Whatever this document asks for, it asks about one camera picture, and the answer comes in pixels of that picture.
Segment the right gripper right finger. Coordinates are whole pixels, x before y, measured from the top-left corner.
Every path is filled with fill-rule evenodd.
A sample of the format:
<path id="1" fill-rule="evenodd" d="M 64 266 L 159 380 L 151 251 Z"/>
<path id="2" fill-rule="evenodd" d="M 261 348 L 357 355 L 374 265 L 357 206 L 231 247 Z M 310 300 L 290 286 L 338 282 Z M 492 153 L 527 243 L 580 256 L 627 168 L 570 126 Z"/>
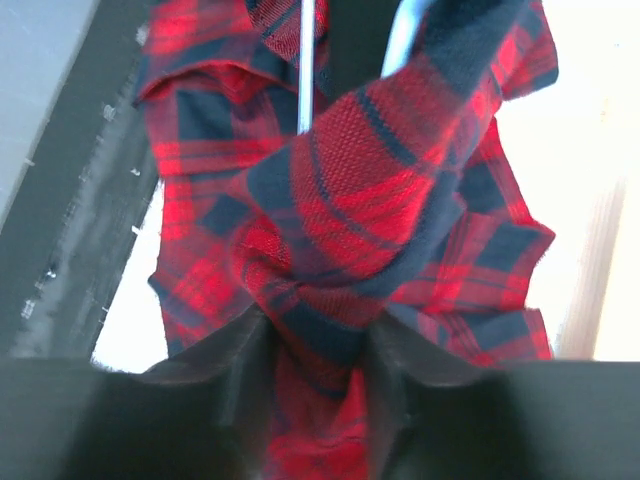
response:
<path id="1" fill-rule="evenodd" d="M 375 479 L 635 479 L 639 366 L 477 367 L 394 319 L 363 357 Z"/>

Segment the blue wire hanger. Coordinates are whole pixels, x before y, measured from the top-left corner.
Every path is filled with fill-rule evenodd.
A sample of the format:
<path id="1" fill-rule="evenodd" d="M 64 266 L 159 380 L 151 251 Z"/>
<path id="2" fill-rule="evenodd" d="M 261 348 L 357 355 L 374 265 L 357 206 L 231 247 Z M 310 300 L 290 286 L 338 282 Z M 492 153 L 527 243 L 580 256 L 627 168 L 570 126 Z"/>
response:
<path id="1" fill-rule="evenodd" d="M 420 21 L 432 1 L 400 1 L 391 24 L 381 77 L 393 75 L 410 57 Z M 315 1 L 300 2 L 300 58 L 298 74 L 297 134 L 306 133 L 313 122 Z"/>

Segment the red plaid skirt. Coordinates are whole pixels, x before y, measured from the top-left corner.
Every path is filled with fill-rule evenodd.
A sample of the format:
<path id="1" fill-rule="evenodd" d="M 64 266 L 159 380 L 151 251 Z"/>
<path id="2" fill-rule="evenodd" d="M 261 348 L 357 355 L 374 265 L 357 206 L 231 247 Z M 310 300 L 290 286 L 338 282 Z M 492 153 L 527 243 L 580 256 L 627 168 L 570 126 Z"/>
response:
<path id="1" fill-rule="evenodd" d="M 151 286 L 176 355 L 259 305 L 280 335 L 267 479 L 365 479 L 365 328 L 383 310 L 480 366 L 547 360 L 525 305 L 554 235 L 502 149 L 502 103 L 553 84 L 538 1 L 437 1 L 410 61 L 336 100 L 316 5 L 296 132 L 296 1 L 159 1 L 136 96 L 164 182 Z"/>

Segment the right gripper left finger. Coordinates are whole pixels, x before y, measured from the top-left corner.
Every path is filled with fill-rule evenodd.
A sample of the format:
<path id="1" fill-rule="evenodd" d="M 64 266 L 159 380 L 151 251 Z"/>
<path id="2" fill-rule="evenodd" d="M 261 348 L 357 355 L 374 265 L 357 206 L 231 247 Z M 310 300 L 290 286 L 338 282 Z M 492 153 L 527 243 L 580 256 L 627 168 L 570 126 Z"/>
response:
<path id="1" fill-rule="evenodd" d="M 257 479 L 274 345 L 253 307 L 141 374 L 76 359 L 3 359 L 1 475 Z"/>

